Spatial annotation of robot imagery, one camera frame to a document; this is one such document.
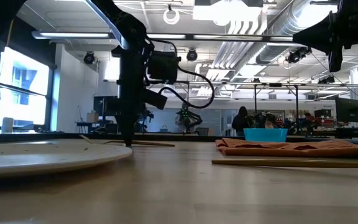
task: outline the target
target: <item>window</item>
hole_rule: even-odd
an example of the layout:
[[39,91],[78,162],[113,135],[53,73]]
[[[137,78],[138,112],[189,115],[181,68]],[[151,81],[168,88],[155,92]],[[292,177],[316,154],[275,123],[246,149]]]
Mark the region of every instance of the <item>window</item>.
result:
[[118,80],[119,79],[119,57],[111,57],[106,65],[104,73],[105,80]]
[[16,127],[45,124],[49,67],[6,47],[0,72],[0,125],[4,118]]
[[44,96],[19,93],[0,87],[0,123],[13,118],[14,126],[44,124],[47,100]]
[[49,67],[8,47],[1,54],[0,83],[42,95],[48,92]]

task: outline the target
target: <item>table surface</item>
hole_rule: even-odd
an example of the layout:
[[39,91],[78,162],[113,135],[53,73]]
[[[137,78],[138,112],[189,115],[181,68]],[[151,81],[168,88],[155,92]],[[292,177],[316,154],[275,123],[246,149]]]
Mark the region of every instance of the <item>table surface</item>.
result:
[[174,143],[135,146],[99,167],[0,180],[0,223],[358,223],[358,169],[212,165],[222,158],[214,143]]

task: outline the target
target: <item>camera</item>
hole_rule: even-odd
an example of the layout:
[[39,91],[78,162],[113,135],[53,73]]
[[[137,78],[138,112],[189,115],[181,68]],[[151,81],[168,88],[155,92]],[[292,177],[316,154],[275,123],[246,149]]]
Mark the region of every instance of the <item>camera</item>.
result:
[[87,52],[84,57],[84,63],[87,65],[92,65],[96,62],[96,58],[94,56],[94,52]]
[[197,60],[197,52],[196,49],[189,49],[189,52],[187,53],[187,61],[189,62],[194,62],[195,60]]

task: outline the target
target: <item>folded towel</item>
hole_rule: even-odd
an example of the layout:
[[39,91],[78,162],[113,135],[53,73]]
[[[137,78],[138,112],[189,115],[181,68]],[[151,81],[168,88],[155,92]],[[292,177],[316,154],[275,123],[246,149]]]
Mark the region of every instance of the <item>folded towel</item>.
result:
[[253,142],[224,138],[216,140],[218,149],[227,156],[282,157],[356,157],[358,144],[345,140],[321,142]]

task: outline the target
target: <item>wooden stick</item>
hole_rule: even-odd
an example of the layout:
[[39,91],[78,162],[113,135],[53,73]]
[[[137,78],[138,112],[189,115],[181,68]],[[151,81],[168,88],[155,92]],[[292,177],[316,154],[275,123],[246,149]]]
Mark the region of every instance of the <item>wooden stick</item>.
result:
[[213,164],[269,167],[358,168],[358,161],[321,159],[213,159]]
[[[90,140],[89,138],[87,138],[84,135],[80,135],[81,138],[83,138],[85,141],[91,143],[91,144],[95,144],[92,142],[92,140]],[[109,143],[125,143],[123,140],[110,140],[110,141],[106,141],[104,143],[101,144],[109,144]],[[143,145],[143,146],[167,146],[167,147],[175,147],[174,144],[169,144],[169,143],[160,143],[160,142],[145,142],[145,141],[132,141],[133,144],[138,144],[138,145]]]
[[[106,141],[103,144],[108,144],[108,143],[124,143],[123,140],[111,140],[111,141]],[[167,146],[167,147],[175,147],[174,144],[169,144],[169,143],[160,143],[160,142],[145,142],[145,141],[132,141],[133,144],[138,144],[138,145],[143,145],[143,146]]]
[[80,137],[83,138],[83,139],[84,139],[85,141],[87,141],[88,143],[94,144],[94,143],[92,142],[92,140],[90,140],[88,137],[86,137],[86,136],[84,136],[84,135],[82,135],[82,134],[80,134]]

